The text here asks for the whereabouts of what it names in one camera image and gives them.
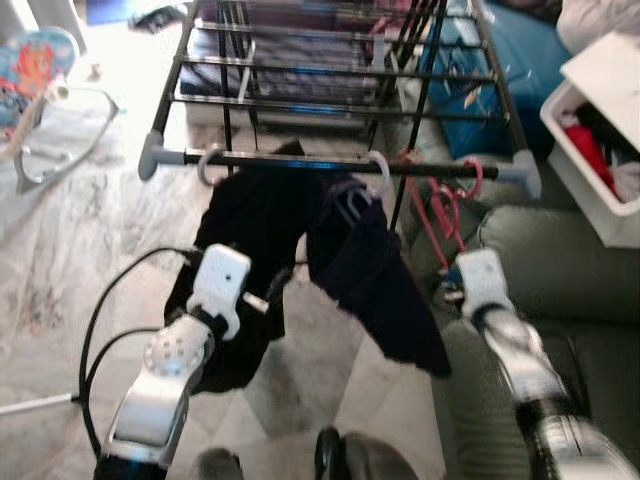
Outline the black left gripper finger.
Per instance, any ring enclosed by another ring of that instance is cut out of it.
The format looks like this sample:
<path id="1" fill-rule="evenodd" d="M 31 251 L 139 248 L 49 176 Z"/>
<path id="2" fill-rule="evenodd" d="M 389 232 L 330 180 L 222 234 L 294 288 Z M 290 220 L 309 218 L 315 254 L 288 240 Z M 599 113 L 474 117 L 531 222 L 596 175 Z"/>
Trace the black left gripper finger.
<path id="1" fill-rule="evenodd" d="M 285 265 L 284 268 L 276 271 L 276 273 L 271 276 L 268 288 L 266 288 L 265 293 L 262 294 L 262 298 L 264 298 L 268 305 L 282 305 L 285 287 L 291 282 L 293 274 L 294 265 L 291 262 L 291 264 Z"/>

